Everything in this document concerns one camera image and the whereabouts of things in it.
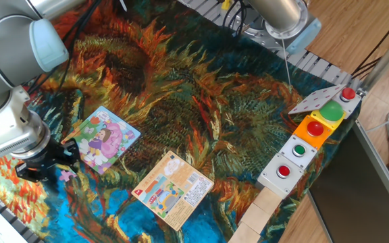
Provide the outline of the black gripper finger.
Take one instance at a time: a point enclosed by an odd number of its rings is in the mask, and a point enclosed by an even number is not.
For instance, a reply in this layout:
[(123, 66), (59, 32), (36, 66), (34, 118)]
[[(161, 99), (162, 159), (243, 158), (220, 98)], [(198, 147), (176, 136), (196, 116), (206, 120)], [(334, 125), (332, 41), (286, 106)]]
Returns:
[(19, 178), (30, 182), (41, 182), (50, 178), (49, 170), (44, 165), (30, 167), (27, 163), (21, 163), (15, 166), (15, 171)]
[(58, 144), (57, 162), (60, 165), (74, 167), (78, 160), (80, 160), (80, 151), (78, 143), (74, 138), (70, 138), (64, 143)]

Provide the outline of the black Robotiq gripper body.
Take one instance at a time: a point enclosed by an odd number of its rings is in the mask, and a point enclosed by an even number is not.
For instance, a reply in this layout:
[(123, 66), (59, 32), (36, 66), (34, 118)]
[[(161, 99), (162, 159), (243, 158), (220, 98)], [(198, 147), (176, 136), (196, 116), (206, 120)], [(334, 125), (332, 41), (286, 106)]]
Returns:
[(32, 170), (44, 170), (53, 165), (69, 165), (70, 156), (65, 154), (66, 148), (58, 143), (54, 138), (48, 137), (44, 142), (44, 147), (38, 150), (38, 153), (24, 159), (26, 167)]

